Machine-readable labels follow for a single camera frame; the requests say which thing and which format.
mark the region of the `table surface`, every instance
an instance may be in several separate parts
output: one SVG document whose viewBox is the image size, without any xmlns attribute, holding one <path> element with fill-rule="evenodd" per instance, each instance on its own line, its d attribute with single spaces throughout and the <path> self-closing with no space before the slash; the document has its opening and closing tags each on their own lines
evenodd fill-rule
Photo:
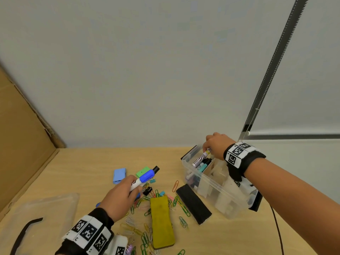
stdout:
<svg viewBox="0 0 340 255">
<path fill-rule="evenodd" d="M 176 180 L 179 187 L 184 184 L 184 170 L 180 158 L 190 148 L 107 148 L 107 149 L 61 149 L 41 175 L 16 202 L 10 212 L 0 222 L 0 230 L 9 222 L 15 209 L 28 201 L 76 192 L 80 194 L 75 221 L 95 208 L 105 194 L 113 188 L 113 171 L 125 167 L 127 175 L 135 174 L 145 166 L 158 166 L 157 181 L 151 186 L 159 192 L 171 196 Z M 170 211 L 176 243 L 160 250 L 162 255 L 178 254 L 184 249 L 186 254 L 281 254 L 278 232 L 268 202 L 263 199 L 258 212 L 245 210 L 233 220 L 226 219 L 213 206 L 206 204 L 212 216 L 201 226 L 195 219 L 187 217 L 176 206 Z M 138 229 L 144 231 L 144 223 L 151 226 L 151 217 L 144 216 L 146 210 L 136 208 L 129 213 Z M 179 221 L 182 216 L 188 223 L 184 229 Z M 277 215 L 284 252 L 286 255 L 315 254 L 312 248 Z M 112 228 L 115 233 L 123 233 L 120 223 Z M 134 235 L 137 254 L 141 254 L 140 236 Z"/>
</svg>

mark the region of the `hand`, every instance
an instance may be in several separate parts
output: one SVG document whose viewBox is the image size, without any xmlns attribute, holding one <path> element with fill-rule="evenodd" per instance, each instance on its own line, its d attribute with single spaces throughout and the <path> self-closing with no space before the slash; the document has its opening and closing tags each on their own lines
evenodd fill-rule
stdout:
<svg viewBox="0 0 340 255">
<path fill-rule="evenodd" d="M 219 134 L 214 132 L 213 135 L 206 136 L 206 142 L 203 144 L 203 152 L 206 152 L 208 148 L 211 148 L 211 154 L 220 160 L 224 160 L 223 153 L 231 144 L 236 143 L 225 134 Z"/>
<path fill-rule="evenodd" d="M 142 191 L 142 187 L 138 186 L 129 195 L 131 184 L 137 179 L 136 176 L 129 175 L 119 184 L 111 189 L 100 203 L 99 207 L 103 208 L 108 216 L 117 222 L 122 219 L 133 205 L 138 193 Z"/>
</svg>

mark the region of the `green eraser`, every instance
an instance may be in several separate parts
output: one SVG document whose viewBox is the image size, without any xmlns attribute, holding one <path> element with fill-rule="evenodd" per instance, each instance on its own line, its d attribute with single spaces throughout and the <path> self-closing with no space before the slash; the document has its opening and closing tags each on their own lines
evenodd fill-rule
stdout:
<svg viewBox="0 0 340 255">
<path fill-rule="evenodd" d="M 143 174 L 145 174 L 147 171 L 151 170 L 149 167 L 144 167 L 142 170 L 140 170 L 138 173 L 136 173 L 136 176 L 139 178 Z"/>
</svg>

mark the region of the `white wall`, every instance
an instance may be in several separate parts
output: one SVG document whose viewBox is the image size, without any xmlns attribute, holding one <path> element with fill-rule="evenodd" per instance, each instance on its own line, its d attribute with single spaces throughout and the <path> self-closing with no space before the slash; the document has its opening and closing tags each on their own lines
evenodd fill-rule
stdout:
<svg viewBox="0 0 340 255">
<path fill-rule="evenodd" d="M 340 203 L 340 140 L 247 140 L 247 143 Z"/>
<path fill-rule="evenodd" d="M 340 0 L 308 0 L 251 133 L 340 134 Z"/>
<path fill-rule="evenodd" d="M 295 0 L 1 0 L 0 62 L 69 147 L 237 139 Z"/>
</svg>

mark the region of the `cardboard panel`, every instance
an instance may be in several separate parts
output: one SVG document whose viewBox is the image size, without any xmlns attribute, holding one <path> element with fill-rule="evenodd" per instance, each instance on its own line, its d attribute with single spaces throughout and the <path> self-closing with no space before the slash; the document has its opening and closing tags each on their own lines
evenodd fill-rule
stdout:
<svg viewBox="0 0 340 255">
<path fill-rule="evenodd" d="M 36 114 L 0 69 L 0 210 L 55 150 Z"/>
</svg>

